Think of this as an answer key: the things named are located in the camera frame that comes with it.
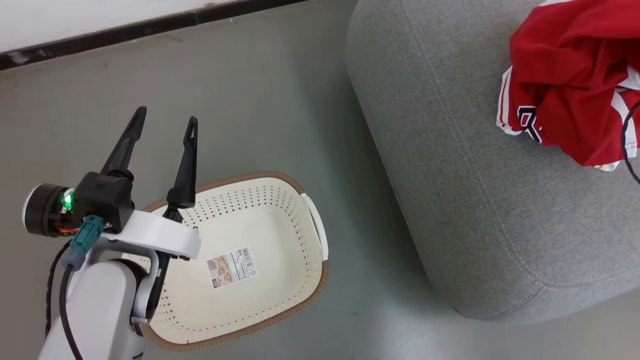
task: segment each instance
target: product label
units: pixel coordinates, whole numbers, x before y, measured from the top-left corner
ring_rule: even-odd
[[[214,289],[224,288],[258,274],[248,247],[207,260]]]

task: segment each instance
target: white plastic basket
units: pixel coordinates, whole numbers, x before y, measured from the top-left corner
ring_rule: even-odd
[[[147,211],[165,209],[163,200]],[[290,177],[261,172],[199,186],[195,207],[180,212],[184,224],[198,227],[202,248],[197,260],[169,264],[156,314],[143,329],[158,345],[185,351],[238,338],[305,309],[324,288],[323,224]],[[234,271],[246,278],[233,281]]]

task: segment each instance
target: gray sofa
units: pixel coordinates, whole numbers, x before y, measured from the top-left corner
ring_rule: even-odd
[[[360,0],[353,86],[429,280],[460,314],[557,318],[640,286],[640,186],[495,125],[541,0]]]

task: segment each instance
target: red jersey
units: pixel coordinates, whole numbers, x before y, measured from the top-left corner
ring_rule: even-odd
[[[511,37],[497,125],[558,145],[583,166],[613,170],[623,159],[623,121],[640,101],[638,14],[638,0],[549,0],[535,8]],[[632,158],[633,119],[626,138]]]

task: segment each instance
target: black cable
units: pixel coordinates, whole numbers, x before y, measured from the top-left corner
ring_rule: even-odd
[[[634,171],[634,168],[631,166],[631,162],[629,161],[629,156],[627,155],[627,149],[625,148],[625,146],[627,144],[626,133],[627,133],[627,128],[629,127],[629,120],[634,116],[634,113],[636,112],[636,110],[638,108],[640,108],[640,101],[638,101],[631,108],[631,110],[629,110],[629,114],[625,118],[625,123],[622,125],[622,153],[625,156],[625,163],[627,164],[627,169],[629,169],[629,172],[634,177],[634,179],[637,181],[637,183],[640,184],[640,177],[638,177],[638,175]]]
[[[47,310],[45,313],[46,323],[44,325],[45,338],[49,335],[49,331],[51,331],[51,288],[53,287],[53,277],[56,273],[56,266],[58,266],[58,262],[60,261],[62,254],[64,254],[66,249],[69,247],[69,244],[71,244],[71,240],[69,240],[66,244],[62,246],[62,249],[60,249],[60,251],[58,252],[58,255],[56,255],[56,258],[53,259],[53,263],[51,264],[51,268],[49,269],[49,279],[47,280],[47,296],[46,296]]]
[[[67,316],[67,286],[69,285],[69,277],[71,271],[73,271],[73,265],[67,265],[65,268],[65,274],[62,275],[62,283],[60,284],[60,320],[62,321],[62,328],[65,330],[65,336],[71,347],[71,352],[74,353],[76,360],[82,360],[78,345],[74,340],[74,335],[71,333],[71,326],[69,326],[69,318]]]

